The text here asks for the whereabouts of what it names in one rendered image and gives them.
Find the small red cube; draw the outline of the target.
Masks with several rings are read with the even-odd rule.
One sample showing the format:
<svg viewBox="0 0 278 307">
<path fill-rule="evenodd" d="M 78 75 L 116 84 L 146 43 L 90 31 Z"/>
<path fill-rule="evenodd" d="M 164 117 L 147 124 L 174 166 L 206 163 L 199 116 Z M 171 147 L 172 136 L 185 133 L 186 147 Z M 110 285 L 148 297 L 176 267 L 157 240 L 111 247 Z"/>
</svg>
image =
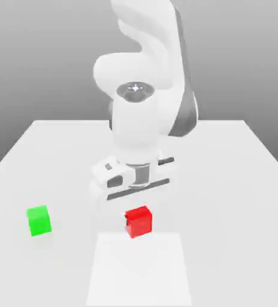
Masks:
<svg viewBox="0 0 278 307">
<path fill-rule="evenodd" d="M 138 207 L 125 212 L 126 232 L 130 238 L 136 238 L 152 232 L 152 213 L 147 206 Z"/>
</svg>

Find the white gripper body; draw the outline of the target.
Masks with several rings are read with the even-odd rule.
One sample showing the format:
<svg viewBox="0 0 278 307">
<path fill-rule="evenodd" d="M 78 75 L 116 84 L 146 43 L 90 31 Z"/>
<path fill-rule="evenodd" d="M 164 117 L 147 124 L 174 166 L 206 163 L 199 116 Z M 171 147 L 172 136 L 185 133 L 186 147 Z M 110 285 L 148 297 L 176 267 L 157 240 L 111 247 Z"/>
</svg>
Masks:
<svg viewBox="0 0 278 307">
<path fill-rule="evenodd" d="M 123 177 L 93 182 L 94 211 L 127 211 L 145 204 L 157 206 L 175 193 L 175 180 L 161 177 L 142 186 L 125 184 Z"/>
</svg>

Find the small green cube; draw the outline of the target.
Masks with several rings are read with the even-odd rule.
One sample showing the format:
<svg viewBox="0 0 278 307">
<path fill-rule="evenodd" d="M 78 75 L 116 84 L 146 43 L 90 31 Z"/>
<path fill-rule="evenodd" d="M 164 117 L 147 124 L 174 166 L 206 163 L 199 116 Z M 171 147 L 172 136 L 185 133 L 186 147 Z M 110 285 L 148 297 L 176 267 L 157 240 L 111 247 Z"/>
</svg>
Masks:
<svg viewBox="0 0 278 307">
<path fill-rule="evenodd" d="M 26 211 L 31 236 L 37 236 L 52 231 L 50 215 L 47 206 L 29 208 Z"/>
</svg>

